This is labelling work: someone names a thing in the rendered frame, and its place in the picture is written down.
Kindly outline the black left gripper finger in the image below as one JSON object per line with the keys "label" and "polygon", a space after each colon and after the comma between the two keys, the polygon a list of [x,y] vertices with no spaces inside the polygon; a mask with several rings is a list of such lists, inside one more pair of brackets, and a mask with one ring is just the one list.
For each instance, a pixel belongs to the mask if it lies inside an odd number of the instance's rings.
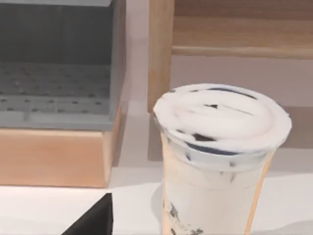
{"label": "black left gripper finger", "polygon": [[112,235],[112,194],[106,193],[61,235]]}

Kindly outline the white milk tea cup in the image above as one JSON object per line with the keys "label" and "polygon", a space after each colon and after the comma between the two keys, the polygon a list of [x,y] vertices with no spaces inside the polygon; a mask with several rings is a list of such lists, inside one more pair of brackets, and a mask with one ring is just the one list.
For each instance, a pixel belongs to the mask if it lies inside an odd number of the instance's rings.
{"label": "white milk tea cup", "polygon": [[250,235],[268,167],[291,131],[289,114],[261,93],[202,83],[166,92],[153,115],[162,235]]}

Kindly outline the pale wooden drawer front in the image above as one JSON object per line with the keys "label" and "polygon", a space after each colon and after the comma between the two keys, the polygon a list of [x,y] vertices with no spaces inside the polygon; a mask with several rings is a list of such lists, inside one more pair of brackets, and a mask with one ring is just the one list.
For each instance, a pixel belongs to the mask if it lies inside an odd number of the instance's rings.
{"label": "pale wooden drawer front", "polygon": [[0,129],[0,186],[106,188],[121,117],[103,132]]}

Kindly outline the grey pierced drawer inside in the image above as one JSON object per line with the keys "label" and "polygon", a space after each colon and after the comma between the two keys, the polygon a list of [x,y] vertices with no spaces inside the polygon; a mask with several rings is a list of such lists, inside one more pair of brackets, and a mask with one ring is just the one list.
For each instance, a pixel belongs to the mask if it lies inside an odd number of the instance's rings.
{"label": "grey pierced drawer inside", "polygon": [[0,128],[108,131],[126,0],[0,0]]}

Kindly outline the wooden open shelf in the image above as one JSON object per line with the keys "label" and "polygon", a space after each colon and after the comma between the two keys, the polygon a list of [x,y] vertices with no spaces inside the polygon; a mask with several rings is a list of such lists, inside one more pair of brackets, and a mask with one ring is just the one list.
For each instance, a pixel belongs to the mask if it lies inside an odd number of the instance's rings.
{"label": "wooden open shelf", "polygon": [[313,59],[313,0],[148,0],[148,111],[171,57]]}

